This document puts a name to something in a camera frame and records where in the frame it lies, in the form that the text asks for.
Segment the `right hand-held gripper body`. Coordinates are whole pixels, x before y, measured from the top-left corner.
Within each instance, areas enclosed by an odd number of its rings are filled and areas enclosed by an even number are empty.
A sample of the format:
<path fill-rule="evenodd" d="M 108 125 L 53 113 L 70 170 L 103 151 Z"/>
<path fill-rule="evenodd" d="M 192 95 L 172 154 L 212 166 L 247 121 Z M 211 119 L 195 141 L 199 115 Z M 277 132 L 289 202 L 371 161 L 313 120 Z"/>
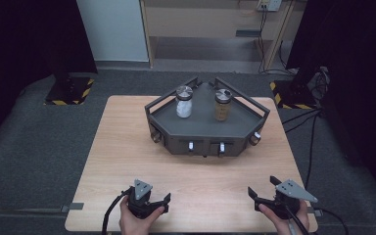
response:
<path fill-rule="evenodd" d="M 272 200 L 260 198 L 259 196 L 254 200 L 257 212 L 259 212 L 259 204 L 263 204 L 273 210 L 281 219 L 289 219 L 296 216 L 300 210 L 300 200 L 312 203 L 318 202 L 315 196 L 292 179 L 287 179 L 274 187 L 275 195 Z"/>

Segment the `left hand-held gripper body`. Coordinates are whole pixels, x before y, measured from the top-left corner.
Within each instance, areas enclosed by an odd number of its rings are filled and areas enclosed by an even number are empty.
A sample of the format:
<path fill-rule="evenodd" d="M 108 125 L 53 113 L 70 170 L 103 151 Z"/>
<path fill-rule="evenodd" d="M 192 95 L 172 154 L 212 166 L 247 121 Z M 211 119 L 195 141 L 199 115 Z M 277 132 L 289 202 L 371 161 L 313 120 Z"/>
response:
<path fill-rule="evenodd" d="M 128 208 L 137 218 L 144 219 L 159 207 L 164 207 L 164 213 L 168 212 L 168 204 L 164 206 L 163 201 L 150 201 L 152 188 L 152 185 L 139 179 L 135 179 L 130 187 Z"/>

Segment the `dark grey corner rack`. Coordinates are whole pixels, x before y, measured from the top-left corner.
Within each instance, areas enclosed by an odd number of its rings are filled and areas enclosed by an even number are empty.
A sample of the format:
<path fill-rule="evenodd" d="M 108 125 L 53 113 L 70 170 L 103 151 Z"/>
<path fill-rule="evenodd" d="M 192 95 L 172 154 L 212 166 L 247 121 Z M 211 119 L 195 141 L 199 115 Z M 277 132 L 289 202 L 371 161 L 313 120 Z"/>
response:
<path fill-rule="evenodd" d="M 151 138 L 174 155 L 239 156 L 261 139 L 269 109 L 217 77 L 203 82 L 194 77 L 180 86 L 193 90 L 192 114 L 176 113 L 176 87 L 145 106 Z M 215 92 L 228 89 L 232 100 L 228 118 L 214 117 Z"/>

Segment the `brown powder spice jar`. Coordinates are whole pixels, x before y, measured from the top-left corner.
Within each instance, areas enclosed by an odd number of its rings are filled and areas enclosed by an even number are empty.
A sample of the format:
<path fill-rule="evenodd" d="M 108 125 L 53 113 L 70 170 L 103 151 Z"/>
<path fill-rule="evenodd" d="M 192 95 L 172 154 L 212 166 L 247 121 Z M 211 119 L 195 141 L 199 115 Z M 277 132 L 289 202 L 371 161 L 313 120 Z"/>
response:
<path fill-rule="evenodd" d="M 218 121 L 225 121 L 230 111 L 232 93 L 228 89 L 218 89 L 214 99 L 214 117 Z"/>

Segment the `white powder spice jar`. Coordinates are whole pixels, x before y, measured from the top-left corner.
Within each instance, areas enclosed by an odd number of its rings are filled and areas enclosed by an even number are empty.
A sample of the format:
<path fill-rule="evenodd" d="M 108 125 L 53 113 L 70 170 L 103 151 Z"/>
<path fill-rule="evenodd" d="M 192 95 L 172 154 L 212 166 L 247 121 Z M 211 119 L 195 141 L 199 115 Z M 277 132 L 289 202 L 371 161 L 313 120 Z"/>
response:
<path fill-rule="evenodd" d="M 193 90 L 187 85 L 176 89 L 176 113 L 180 118 L 188 118 L 192 114 Z"/>

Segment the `person's left hand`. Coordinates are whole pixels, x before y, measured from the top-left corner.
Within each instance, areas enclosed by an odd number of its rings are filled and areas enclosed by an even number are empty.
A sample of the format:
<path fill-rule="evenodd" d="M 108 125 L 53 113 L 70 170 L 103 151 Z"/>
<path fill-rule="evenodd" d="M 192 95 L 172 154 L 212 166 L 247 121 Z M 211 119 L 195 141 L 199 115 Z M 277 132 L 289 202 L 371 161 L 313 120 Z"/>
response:
<path fill-rule="evenodd" d="M 149 235 L 150 228 L 154 222 L 164 213 L 165 208 L 155 209 L 144 219 L 137 218 L 128 208 L 128 197 L 125 196 L 120 204 L 119 227 L 121 235 Z"/>

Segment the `person's right hand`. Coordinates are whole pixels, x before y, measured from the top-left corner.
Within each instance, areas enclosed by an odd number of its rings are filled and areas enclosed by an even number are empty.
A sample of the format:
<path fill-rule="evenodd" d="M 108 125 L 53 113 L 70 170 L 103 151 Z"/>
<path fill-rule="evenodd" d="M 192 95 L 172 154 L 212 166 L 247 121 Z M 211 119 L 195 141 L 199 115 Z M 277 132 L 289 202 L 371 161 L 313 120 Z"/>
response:
<path fill-rule="evenodd" d="M 258 208 L 274 224 L 278 235 L 305 235 L 295 221 L 290 222 L 287 219 L 281 219 L 273 210 L 263 204 L 259 204 Z M 300 200 L 300 210 L 297 212 L 297 218 L 305 229 L 309 230 L 307 205 L 303 200 Z"/>

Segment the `striped black stand base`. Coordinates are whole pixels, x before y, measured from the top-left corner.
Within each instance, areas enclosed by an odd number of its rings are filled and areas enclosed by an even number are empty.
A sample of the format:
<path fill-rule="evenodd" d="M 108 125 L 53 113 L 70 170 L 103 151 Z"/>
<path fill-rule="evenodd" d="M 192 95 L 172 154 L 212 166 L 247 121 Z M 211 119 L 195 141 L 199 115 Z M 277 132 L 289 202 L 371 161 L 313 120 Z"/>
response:
<path fill-rule="evenodd" d="M 271 81 L 270 89 L 280 109 L 315 109 L 316 101 L 306 85 L 294 86 L 289 80 Z"/>
<path fill-rule="evenodd" d="M 80 105 L 88 96 L 94 80 L 91 77 L 71 77 L 65 82 L 56 81 L 47 94 L 45 105 Z"/>

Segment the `black curtain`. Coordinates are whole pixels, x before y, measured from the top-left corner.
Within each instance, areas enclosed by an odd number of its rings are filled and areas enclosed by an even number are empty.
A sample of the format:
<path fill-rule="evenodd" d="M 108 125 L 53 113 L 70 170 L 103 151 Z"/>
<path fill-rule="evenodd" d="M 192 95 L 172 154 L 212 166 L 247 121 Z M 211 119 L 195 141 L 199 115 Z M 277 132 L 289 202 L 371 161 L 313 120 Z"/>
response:
<path fill-rule="evenodd" d="M 347 158 L 376 180 L 376 0 L 307 0 L 287 66 L 294 91 L 328 69 L 321 104 Z"/>
<path fill-rule="evenodd" d="M 96 71 L 77 0 L 0 0 L 0 125 L 31 83 Z"/>

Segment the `grey flat plate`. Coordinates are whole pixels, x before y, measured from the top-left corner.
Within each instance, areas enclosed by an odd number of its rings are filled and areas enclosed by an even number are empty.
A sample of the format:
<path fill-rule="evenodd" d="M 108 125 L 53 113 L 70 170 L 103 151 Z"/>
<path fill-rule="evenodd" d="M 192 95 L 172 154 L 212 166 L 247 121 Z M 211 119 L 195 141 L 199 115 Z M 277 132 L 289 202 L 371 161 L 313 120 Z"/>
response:
<path fill-rule="evenodd" d="M 261 31 L 256 29 L 238 29 L 235 33 L 236 37 L 260 37 Z"/>

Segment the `white panel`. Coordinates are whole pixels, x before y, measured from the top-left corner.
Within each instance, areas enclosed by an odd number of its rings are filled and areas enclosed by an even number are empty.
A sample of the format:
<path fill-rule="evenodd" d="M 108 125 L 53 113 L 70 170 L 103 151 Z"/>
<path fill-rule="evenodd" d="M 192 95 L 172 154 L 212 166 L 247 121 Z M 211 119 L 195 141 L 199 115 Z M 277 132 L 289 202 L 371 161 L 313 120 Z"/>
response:
<path fill-rule="evenodd" d="M 149 61 L 140 0 L 76 1 L 96 61 Z"/>

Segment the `wooden shelf unit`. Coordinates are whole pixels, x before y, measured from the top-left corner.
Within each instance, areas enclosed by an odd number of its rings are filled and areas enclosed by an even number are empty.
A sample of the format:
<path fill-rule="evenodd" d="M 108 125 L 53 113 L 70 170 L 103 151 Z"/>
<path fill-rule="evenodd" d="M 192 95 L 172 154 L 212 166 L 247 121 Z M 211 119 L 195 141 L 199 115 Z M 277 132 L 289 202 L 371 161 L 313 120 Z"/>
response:
<path fill-rule="evenodd" d="M 260 0 L 140 0 L 146 38 L 235 38 L 238 29 L 256 29 L 253 38 L 268 70 L 296 0 L 282 0 L 277 12 L 259 11 Z"/>

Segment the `white wall socket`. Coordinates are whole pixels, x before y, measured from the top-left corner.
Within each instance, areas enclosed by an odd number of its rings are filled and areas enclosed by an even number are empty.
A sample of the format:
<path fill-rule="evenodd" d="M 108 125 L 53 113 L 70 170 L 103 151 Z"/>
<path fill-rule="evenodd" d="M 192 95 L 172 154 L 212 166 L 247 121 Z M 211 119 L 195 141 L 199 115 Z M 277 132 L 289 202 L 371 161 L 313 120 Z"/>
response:
<path fill-rule="evenodd" d="M 282 0 L 260 0 L 258 5 L 259 11 L 277 12 L 280 9 Z"/>

